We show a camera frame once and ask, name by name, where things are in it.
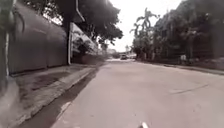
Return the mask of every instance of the curb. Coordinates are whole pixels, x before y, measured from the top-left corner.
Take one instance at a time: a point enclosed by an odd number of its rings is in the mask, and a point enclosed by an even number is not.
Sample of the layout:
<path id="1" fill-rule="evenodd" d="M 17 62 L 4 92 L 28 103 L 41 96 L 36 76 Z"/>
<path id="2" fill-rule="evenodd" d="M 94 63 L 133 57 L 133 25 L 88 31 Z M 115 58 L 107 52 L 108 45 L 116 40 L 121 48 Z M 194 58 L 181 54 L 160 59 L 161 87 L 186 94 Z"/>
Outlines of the curb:
<path id="1" fill-rule="evenodd" d="M 100 62 L 99 64 L 96 64 L 96 65 L 88 65 L 88 64 L 72 64 L 72 65 L 76 65 L 76 66 L 80 66 L 80 67 L 89 67 L 89 68 L 98 68 L 102 65 L 104 65 L 105 62 Z"/>
<path id="2" fill-rule="evenodd" d="M 190 70 L 190 71 L 198 71 L 198 72 L 210 73 L 210 74 L 215 74 L 215 75 L 224 75 L 224 71 L 206 69 L 206 68 L 200 68 L 200 67 L 190 67 L 190 66 L 187 67 L 187 66 L 180 66 L 180 65 L 150 63 L 150 62 L 141 62 L 141 61 L 136 61 L 136 62 L 144 63 L 144 64 L 152 64 L 152 65 L 157 65 L 157 66 L 170 67 L 170 68 L 179 68 L 179 69 Z"/>
<path id="3" fill-rule="evenodd" d="M 46 97 L 46 100 L 44 102 L 40 102 L 38 104 L 38 106 L 36 106 L 35 108 L 32 108 L 30 110 L 28 110 L 28 112 L 20 112 L 17 115 L 17 118 L 12 121 L 7 128 L 15 128 L 16 126 L 19 126 L 20 124 L 22 124 L 23 122 L 25 122 L 26 120 L 32 118 L 35 114 L 37 114 L 43 107 L 49 105 L 50 103 L 52 103 L 55 99 L 57 99 L 58 97 L 60 97 L 62 94 L 64 94 L 68 89 L 70 89 L 71 87 L 73 87 L 73 85 L 77 84 L 78 82 L 80 82 L 81 80 L 83 80 L 84 78 L 88 77 L 88 75 L 90 75 L 92 72 L 96 71 L 98 69 L 98 67 L 96 68 L 85 68 L 83 70 L 80 71 L 80 74 L 82 75 L 75 75 L 76 73 L 73 73 L 67 77 L 61 78 L 59 81 L 56 81 L 55 83 L 49 85 L 50 87 L 58 87 L 57 92 L 54 93 L 54 95 L 52 97 Z M 46 89 L 45 94 L 49 94 L 51 93 L 49 90 Z"/>
<path id="4" fill-rule="evenodd" d="M 0 128 L 5 128 L 18 110 L 19 87 L 11 77 L 7 78 L 8 85 L 5 94 L 0 99 Z"/>
<path id="5" fill-rule="evenodd" d="M 83 77 L 82 79 L 80 79 L 79 81 L 77 81 L 77 83 L 79 83 L 80 81 L 82 81 L 82 80 L 84 80 L 85 78 L 87 78 L 88 76 L 91 76 L 92 75 L 92 73 L 94 73 L 94 72 L 96 72 L 98 70 L 98 67 L 96 68 L 96 69 L 93 69 L 91 72 L 89 72 L 85 77 Z M 73 104 L 73 102 L 74 102 L 74 100 L 72 101 L 72 102 L 69 102 L 68 104 L 66 104 L 64 107 L 62 107 L 61 108 L 61 112 L 60 112 L 60 114 L 57 116 L 57 119 L 56 119 L 56 121 L 55 122 L 57 122 L 59 119 L 60 119 L 60 117 L 64 114 L 64 112 L 69 108 L 69 106 L 71 105 L 71 104 Z"/>

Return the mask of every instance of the palm tree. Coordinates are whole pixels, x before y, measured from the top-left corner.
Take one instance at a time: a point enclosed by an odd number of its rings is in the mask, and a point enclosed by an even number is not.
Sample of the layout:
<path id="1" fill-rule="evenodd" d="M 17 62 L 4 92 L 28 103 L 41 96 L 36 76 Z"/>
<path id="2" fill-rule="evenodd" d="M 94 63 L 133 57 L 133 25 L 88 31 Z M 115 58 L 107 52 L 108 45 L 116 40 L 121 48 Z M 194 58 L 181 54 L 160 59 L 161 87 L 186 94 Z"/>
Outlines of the palm tree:
<path id="1" fill-rule="evenodd" d="M 142 25 L 141 25 L 142 26 L 142 31 L 150 31 L 150 29 L 152 28 L 151 27 L 151 22 L 149 20 L 149 18 L 151 18 L 151 17 L 158 18 L 159 16 L 153 14 L 151 11 L 148 11 L 148 9 L 145 8 L 145 15 L 137 18 L 136 23 L 143 20 Z"/>
<path id="2" fill-rule="evenodd" d="M 134 29 L 131 29 L 130 33 L 134 31 L 135 37 L 138 36 L 140 24 L 134 23 Z"/>

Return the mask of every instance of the road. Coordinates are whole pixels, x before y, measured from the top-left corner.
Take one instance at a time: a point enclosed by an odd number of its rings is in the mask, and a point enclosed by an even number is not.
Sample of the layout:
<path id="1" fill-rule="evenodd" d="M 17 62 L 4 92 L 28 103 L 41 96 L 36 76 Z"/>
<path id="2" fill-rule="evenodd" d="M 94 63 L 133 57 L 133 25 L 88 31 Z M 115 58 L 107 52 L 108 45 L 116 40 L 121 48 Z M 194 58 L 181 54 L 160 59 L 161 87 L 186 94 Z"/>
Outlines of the road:
<path id="1" fill-rule="evenodd" d="M 223 128 L 224 76 L 110 61 L 51 128 Z"/>

